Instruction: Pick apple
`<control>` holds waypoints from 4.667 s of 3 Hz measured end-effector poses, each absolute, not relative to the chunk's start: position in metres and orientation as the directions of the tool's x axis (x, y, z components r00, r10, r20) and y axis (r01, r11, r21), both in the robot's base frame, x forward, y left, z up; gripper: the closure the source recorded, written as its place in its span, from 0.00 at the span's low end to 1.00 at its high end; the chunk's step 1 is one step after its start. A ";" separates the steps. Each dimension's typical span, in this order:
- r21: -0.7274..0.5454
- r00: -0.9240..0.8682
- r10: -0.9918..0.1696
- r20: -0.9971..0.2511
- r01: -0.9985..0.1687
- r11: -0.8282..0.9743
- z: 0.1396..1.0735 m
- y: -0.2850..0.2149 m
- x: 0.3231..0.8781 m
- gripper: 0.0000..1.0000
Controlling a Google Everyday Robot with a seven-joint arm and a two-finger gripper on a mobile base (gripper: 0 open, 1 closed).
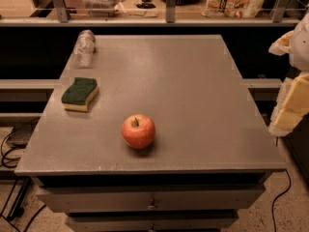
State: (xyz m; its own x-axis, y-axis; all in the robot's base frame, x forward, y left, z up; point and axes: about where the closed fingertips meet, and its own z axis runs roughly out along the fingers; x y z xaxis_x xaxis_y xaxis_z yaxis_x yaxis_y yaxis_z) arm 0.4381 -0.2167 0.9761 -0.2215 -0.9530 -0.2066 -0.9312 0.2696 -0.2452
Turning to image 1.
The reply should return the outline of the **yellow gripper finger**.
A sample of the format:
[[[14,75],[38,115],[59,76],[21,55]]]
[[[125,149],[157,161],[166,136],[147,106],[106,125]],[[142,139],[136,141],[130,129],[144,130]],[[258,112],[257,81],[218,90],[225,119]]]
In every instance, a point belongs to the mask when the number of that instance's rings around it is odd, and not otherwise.
[[[282,56],[290,52],[291,39],[294,31],[289,31],[277,39],[268,49],[269,53]]]
[[[286,136],[308,113],[309,72],[302,72],[294,79],[286,77],[279,89],[268,131],[273,136]]]

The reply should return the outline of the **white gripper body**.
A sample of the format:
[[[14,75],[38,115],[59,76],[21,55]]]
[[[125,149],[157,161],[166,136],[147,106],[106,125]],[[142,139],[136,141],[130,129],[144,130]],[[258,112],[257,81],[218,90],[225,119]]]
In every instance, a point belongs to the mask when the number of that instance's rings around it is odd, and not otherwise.
[[[293,67],[309,71],[309,14],[306,14],[294,29],[289,59]]]

